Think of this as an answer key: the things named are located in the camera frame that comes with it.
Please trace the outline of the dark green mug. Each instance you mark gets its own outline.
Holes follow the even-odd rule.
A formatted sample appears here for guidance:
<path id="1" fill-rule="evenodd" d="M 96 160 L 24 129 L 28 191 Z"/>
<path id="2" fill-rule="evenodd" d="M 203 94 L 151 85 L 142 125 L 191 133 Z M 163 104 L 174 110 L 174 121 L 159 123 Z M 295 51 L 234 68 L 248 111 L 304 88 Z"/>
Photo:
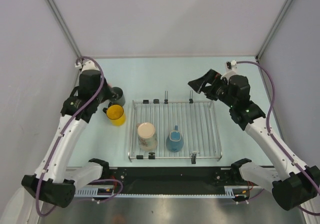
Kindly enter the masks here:
<path id="1" fill-rule="evenodd" d="M 110 103 L 112 105 L 119 105 L 123 107 L 126 103 L 126 99 L 124 96 L 124 92 L 120 87 L 112 87 L 111 91 L 113 93 L 112 98 L 110 99 Z"/>

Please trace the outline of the yellow mug black handle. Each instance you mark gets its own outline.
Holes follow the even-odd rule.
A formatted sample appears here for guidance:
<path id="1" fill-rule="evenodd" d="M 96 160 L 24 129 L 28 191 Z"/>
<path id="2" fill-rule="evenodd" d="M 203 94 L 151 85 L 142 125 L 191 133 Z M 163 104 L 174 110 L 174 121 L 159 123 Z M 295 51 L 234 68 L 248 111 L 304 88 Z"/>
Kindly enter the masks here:
<path id="1" fill-rule="evenodd" d="M 104 107 L 102 111 L 113 126 L 122 126 L 126 121 L 125 110 L 121 105 L 113 104 L 108 108 Z"/>

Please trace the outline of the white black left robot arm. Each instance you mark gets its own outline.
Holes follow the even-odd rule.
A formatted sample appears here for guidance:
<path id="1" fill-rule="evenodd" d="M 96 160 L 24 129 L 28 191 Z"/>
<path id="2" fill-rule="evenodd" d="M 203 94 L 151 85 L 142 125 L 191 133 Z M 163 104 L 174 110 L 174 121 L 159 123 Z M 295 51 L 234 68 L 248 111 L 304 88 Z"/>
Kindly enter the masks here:
<path id="1" fill-rule="evenodd" d="M 33 197 L 43 202 L 66 208 L 75 192 L 97 181 L 105 184 L 112 171 L 107 161 L 92 158 L 85 166 L 66 175 L 67 165 L 81 133 L 99 104 L 109 100 L 112 92 L 97 69 L 83 70 L 79 85 L 64 101 L 58 129 L 48 152 L 34 174 L 25 175 L 21 185 Z"/>

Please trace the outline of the cream floral mug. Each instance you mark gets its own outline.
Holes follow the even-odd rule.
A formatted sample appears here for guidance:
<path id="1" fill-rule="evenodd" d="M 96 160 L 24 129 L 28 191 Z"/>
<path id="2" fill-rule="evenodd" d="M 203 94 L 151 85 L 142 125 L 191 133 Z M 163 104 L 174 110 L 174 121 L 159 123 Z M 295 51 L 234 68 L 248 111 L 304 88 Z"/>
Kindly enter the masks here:
<path id="1" fill-rule="evenodd" d="M 139 147 L 146 152 L 153 151 L 158 146 L 155 126 L 150 122 L 137 124 L 137 139 Z"/>

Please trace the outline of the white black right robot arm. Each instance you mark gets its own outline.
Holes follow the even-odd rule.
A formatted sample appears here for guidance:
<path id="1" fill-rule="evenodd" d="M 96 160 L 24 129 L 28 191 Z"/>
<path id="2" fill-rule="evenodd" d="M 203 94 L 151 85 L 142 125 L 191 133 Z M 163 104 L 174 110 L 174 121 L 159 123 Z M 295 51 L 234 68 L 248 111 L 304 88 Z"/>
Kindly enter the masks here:
<path id="1" fill-rule="evenodd" d="M 253 182 L 270 192 L 277 204 L 289 211 L 320 193 L 320 170 L 309 167 L 289 147 L 277 139 L 265 113 L 250 98 L 250 84 L 243 75 L 231 73 L 229 77 L 210 69 L 188 85 L 196 93 L 212 101 L 221 101 L 229 107 L 231 119 L 260 146 L 275 168 L 271 172 L 248 159 L 232 164 L 231 180 L 242 185 Z"/>

